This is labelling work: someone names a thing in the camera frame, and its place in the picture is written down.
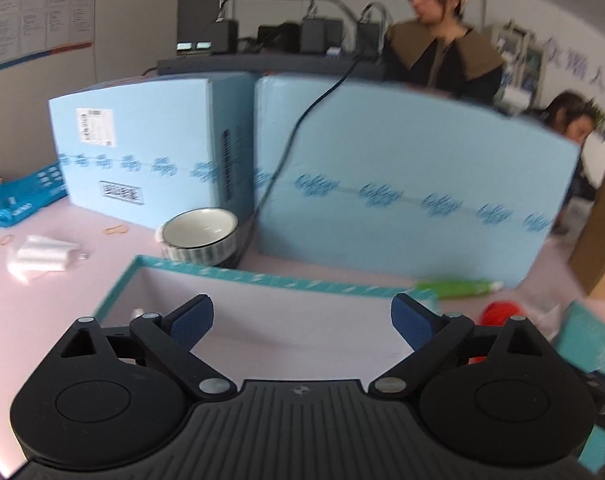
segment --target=black ribbed surface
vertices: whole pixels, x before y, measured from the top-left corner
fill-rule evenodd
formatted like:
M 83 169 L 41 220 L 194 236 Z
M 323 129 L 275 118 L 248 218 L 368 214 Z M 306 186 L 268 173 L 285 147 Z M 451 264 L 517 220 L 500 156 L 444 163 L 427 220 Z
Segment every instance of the black ribbed surface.
M 357 381 L 251 381 L 227 402 L 198 406 L 169 446 L 93 473 L 29 463 L 16 480 L 572 480 L 593 478 L 567 459 L 506 470 L 434 443 L 400 402 L 375 400 Z

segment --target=pink tabletop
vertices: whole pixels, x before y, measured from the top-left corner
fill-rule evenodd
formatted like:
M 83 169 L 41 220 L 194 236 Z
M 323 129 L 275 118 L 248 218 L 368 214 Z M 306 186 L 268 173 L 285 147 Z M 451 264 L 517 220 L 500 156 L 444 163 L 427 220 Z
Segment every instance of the pink tabletop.
M 121 222 L 71 205 L 67 199 L 36 213 L 4 235 L 14 235 L 12 244 L 27 235 L 44 235 L 82 245 L 89 258 L 67 272 L 50 272 L 23 284 L 6 269 L 7 248 L 0 245 L 0 472 L 10 476 L 25 461 L 9 424 L 9 407 L 29 375 L 51 346 L 78 317 L 91 314 L 136 254 L 160 256 L 160 247 L 149 229 L 129 225 L 123 235 L 105 235 L 105 228 Z M 521 285 L 534 294 L 553 296 L 568 304 L 582 297 L 565 261 L 571 248 L 554 240 L 541 251 L 530 275 Z M 356 270 L 311 266 L 249 253 L 243 269 L 332 282 L 367 285 L 411 286 L 399 276 L 384 276 Z M 502 292 L 501 298 L 509 295 Z M 445 311 L 477 314 L 492 298 L 448 301 Z M 585 304 L 605 321 L 605 302 Z

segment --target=seated person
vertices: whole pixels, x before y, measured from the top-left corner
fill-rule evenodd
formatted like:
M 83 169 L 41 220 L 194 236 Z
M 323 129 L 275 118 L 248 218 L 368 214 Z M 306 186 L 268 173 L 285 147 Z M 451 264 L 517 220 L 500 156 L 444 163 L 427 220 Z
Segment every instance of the seated person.
M 581 149 L 589 134 L 598 126 L 598 114 L 593 106 L 593 101 L 587 101 L 579 94 L 570 91 L 556 96 L 545 110 L 529 110 L 527 115 L 538 119 Z M 585 176 L 581 158 L 579 158 L 576 171 L 569 184 L 563 208 L 574 196 L 585 200 L 596 199 L 596 188 L 589 183 Z
M 410 0 L 417 20 L 385 37 L 387 79 L 491 104 L 503 59 L 487 38 L 461 21 L 462 0 Z

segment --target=blue packet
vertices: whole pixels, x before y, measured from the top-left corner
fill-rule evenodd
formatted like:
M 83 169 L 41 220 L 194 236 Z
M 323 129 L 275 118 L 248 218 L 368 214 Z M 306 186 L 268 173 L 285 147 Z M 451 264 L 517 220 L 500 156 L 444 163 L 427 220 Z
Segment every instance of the blue packet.
M 67 186 L 58 163 L 20 180 L 2 183 L 0 227 L 12 227 L 64 196 L 67 196 Z

